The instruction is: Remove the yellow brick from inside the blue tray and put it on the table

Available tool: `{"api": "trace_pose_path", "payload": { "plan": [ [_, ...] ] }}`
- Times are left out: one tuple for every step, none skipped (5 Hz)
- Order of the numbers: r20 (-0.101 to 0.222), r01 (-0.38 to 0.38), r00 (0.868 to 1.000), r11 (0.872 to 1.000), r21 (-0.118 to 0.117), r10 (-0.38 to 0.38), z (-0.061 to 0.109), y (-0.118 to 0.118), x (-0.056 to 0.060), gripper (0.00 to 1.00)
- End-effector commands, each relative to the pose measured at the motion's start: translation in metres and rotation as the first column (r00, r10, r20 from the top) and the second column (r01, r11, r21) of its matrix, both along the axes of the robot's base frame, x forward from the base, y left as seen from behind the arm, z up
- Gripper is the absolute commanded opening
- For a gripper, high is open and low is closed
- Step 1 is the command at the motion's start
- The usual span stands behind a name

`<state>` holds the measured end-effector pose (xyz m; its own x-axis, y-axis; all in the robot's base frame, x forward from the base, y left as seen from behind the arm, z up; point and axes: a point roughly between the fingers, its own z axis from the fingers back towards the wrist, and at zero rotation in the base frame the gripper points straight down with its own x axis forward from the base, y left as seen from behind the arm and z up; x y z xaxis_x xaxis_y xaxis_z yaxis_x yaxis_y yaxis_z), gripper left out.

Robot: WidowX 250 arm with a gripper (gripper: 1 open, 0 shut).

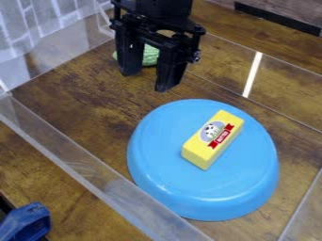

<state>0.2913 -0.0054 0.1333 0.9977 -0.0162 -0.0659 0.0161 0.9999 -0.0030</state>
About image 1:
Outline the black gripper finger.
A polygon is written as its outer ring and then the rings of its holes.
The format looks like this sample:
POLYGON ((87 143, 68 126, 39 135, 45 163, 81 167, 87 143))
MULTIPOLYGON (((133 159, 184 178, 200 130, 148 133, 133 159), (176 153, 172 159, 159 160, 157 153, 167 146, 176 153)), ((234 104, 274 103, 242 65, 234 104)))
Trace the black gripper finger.
POLYGON ((186 70, 186 53, 178 44, 167 42, 160 48, 157 58, 157 79, 155 91, 165 92, 173 88, 183 79, 186 70))
POLYGON ((128 28, 120 28, 116 32, 117 64, 124 76, 140 72, 143 61, 144 43, 137 34, 128 28))

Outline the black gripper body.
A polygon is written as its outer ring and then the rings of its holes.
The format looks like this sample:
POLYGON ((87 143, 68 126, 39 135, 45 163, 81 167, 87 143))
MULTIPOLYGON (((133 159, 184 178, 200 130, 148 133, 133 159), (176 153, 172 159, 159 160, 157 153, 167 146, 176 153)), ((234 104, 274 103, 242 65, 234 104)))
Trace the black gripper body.
POLYGON ((115 16, 111 28, 133 30, 140 41, 160 49, 167 42, 178 44, 186 62, 200 59, 200 37, 204 28, 191 21, 192 0, 111 0, 115 16))

